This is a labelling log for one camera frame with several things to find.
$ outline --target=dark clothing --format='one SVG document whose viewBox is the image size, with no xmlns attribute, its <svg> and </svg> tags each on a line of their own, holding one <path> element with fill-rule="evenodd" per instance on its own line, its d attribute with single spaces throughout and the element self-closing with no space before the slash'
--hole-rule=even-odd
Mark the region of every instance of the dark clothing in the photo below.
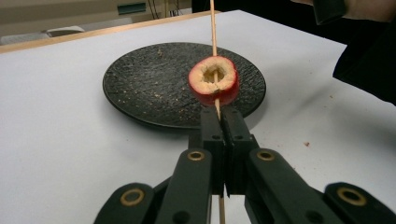
<svg viewBox="0 0 396 224">
<path fill-rule="evenodd" d="M 347 45 L 333 76 L 396 105 L 396 20 L 367 21 Z"/>
<path fill-rule="evenodd" d="M 347 44 L 333 76 L 396 105 L 396 19 L 392 23 L 340 19 L 318 26 L 311 6 L 290 0 L 216 0 L 215 5 L 219 11 L 241 9 Z M 192 11 L 209 9 L 209 0 L 192 0 Z"/>
</svg>

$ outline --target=apple slice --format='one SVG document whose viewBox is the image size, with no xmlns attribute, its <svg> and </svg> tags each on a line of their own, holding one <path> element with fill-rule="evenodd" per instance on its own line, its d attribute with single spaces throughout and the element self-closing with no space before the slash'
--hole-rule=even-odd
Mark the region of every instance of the apple slice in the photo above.
<svg viewBox="0 0 396 224">
<path fill-rule="evenodd" d="M 196 64 L 189 73 L 189 85 L 192 94 L 203 105 L 214 105 L 216 99 L 220 105 L 228 105 L 239 92 L 235 65 L 221 56 L 211 56 Z"/>
</svg>

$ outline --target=white table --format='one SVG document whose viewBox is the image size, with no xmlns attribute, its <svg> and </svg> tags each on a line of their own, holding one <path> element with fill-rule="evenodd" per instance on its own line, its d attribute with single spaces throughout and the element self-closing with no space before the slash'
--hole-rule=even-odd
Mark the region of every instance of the white table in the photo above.
<svg viewBox="0 0 396 224">
<path fill-rule="evenodd" d="M 111 193 L 173 173 L 188 136 L 142 126 L 106 99 L 121 55 L 166 42 L 211 44 L 210 17 L 0 54 L 0 223 L 93 223 Z M 345 46 L 242 11 L 217 16 L 218 46 L 254 63 L 267 94 L 246 118 L 313 188 L 345 181 L 396 211 L 396 108 L 332 78 Z M 213 223 L 218 223 L 217 202 Z M 243 197 L 227 223 L 248 223 Z"/>
</svg>

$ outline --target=wooden table edge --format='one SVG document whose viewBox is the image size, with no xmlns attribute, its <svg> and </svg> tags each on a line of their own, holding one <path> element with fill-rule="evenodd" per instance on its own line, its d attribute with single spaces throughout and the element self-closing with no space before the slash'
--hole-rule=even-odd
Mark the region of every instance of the wooden table edge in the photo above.
<svg viewBox="0 0 396 224">
<path fill-rule="evenodd" d="M 89 32 L 84 32 L 84 33 L 79 33 L 79 34 L 74 34 L 74 35 L 62 35 L 62 36 L 56 36 L 56 37 L 51 37 L 51 38 L 47 38 L 47 39 L 39 39 L 39 40 L 22 42 L 22 43 L 17 43 L 17 44 L 4 45 L 4 46 L 0 46 L 0 54 L 11 52 L 11 51 L 16 51 L 16 50 L 22 50 L 22 49 L 33 49 L 33 48 L 43 47 L 43 46 L 52 45 L 52 44 L 63 43 L 66 41 L 87 38 L 87 37 L 96 36 L 96 35 L 107 35 L 107 34 L 117 33 L 117 32 L 126 31 L 126 30 L 132 30 L 132 29 L 151 26 L 151 25 L 165 24 L 165 23 L 174 22 L 174 21 L 185 21 L 185 20 L 208 16 L 208 15 L 210 15 L 210 11 L 197 12 L 197 13 L 192 13 L 192 14 L 188 14 L 188 15 L 170 17 L 170 18 L 165 18 L 165 19 L 160 19 L 160 20 L 155 20 L 155 21 L 142 21 L 142 22 L 132 23 L 132 24 L 128 24 L 128 25 L 110 27 L 110 28 L 106 28 L 106 29 L 94 30 L 94 31 L 89 31 Z"/>
</svg>

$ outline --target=black plate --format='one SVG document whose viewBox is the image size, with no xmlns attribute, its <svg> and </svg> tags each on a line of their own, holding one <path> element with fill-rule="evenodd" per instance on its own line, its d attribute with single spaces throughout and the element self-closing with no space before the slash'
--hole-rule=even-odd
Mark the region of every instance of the black plate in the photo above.
<svg viewBox="0 0 396 224">
<path fill-rule="evenodd" d="M 165 43 L 131 51 L 118 58 L 105 73 L 108 101 L 122 113 L 156 126 L 198 129 L 202 105 L 188 85 L 190 70 L 212 55 L 212 47 L 193 43 Z M 244 117 L 265 96 L 265 80 L 257 67 L 227 49 L 218 55 L 235 63 L 240 91 L 232 103 Z"/>
</svg>

